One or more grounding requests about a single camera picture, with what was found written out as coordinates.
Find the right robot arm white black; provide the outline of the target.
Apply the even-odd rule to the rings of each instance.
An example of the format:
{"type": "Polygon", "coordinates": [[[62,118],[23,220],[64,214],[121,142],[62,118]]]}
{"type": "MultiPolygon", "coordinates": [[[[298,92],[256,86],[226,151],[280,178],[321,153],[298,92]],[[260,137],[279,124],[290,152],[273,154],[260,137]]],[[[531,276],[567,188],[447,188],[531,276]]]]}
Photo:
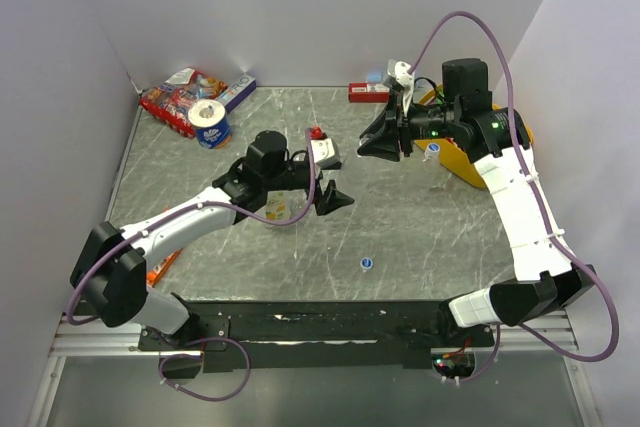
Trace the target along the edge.
{"type": "Polygon", "coordinates": [[[546,202],[532,191],[538,180],[531,137],[518,114],[494,108],[487,64],[478,58],[443,63],[443,100],[432,105],[413,101],[409,68],[389,62],[389,99],[361,134],[358,154],[397,162],[417,140],[451,139],[488,188],[515,272],[511,280],[448,300],[449,313],[437,321],[439,338],[456,346],[476,325],[516,326],[571,305],[593,282],[563,254],[563,231],[540,212],[546,202]]]}

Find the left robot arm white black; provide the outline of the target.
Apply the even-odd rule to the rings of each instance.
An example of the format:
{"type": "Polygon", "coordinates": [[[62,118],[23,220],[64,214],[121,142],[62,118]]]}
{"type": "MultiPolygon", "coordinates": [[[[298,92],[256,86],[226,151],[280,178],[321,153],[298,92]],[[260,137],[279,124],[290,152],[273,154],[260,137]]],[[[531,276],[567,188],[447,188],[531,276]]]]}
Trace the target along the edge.
{"type": "Polygon", "coordinates": [[[334,181],[320,184],[323,171],[341,166],[335,142],[327,136],[316,139],[311,131],[305,137],[306,148],[290,152],[283,134],[262,131],[244,156],[195,197],[125,227],[108,221],[94,227],[70,277],[74,291],[65,309],[67,321],[79,324],[73,313],[85,302],[92,317],[107,327],[135,322],[162,332],[177,349],[191,346],[198,336],[195,314],[177,295],[151,287],[149,271],[205,235],[257,219],[271,192],[302,191],[303,209],[319,216],[353,204],[334,181]]]}

